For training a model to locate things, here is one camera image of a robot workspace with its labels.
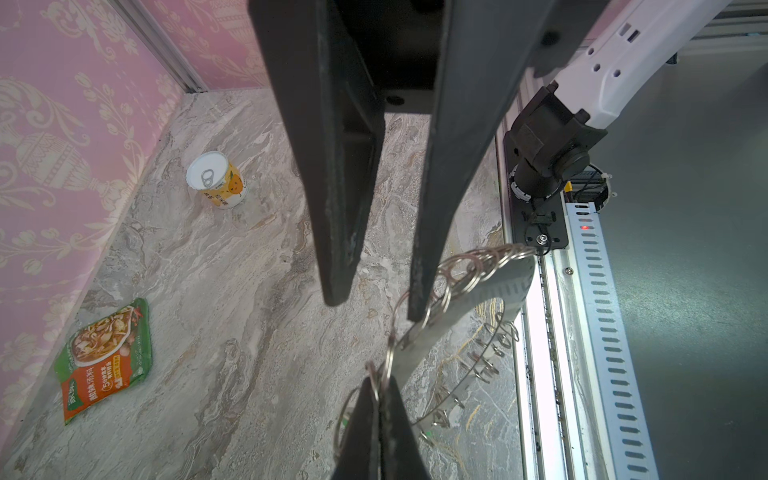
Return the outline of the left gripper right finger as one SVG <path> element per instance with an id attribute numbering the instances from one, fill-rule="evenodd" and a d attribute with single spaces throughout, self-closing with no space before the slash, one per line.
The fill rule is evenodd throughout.
<path id="1" fill-rule="evenodd" d="M 381 478 L 430 480 L 419 453 L 396 379 L 388 380 L 380 395 L 379 441 Z"/>

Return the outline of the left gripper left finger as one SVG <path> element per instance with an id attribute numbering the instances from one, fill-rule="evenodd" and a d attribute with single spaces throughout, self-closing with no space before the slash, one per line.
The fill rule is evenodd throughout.
<path id="1" fill-rule="evenodd" d="M 359 390 L 356 405 L 345 428 L 333 480 L 374 480 L 379 477 L 379 401 L 371 379 Z"/>

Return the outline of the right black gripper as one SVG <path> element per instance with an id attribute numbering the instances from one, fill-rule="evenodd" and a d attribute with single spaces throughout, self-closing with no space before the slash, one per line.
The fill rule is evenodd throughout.
<path id="1" fill-rule="evenodd" d="M 528 67 L 563 66 L 605 1 L 251 1 L 302 181 L 324 301 L 349 298 L 385 109 L 431 114 L 409 320 L 425 313 L 451 221 Z"/>

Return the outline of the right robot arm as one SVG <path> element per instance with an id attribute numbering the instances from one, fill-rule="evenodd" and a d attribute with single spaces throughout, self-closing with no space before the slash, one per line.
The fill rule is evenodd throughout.
<path id="1" fill-rule="evenodd" d="M 450 223 L 526 71 L 519 193 L 543 200 L 647 80 L 725 8 L 632 1 L 593 41 L 603 1 L 251 1 L 247 11 L 307 199 L 326 304 L 350 294 L 387 113 L 430 118 L 408 317 L 426 310 Z"/>

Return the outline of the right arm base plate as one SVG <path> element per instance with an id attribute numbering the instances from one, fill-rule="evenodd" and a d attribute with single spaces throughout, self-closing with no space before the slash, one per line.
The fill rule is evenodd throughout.
<path id="1" fill-rule="evenodd" d="M 519 151 L 512 134 L 503 137 L 507 183 L 510 192 L 511 233 L 514 243 L 535 247 L 544 254 L 550 250 L 565 249 L 569 245 L 566 215 L 560 194 L 529 201 L 518 194 L 514 173 L 520 163 Z"/>

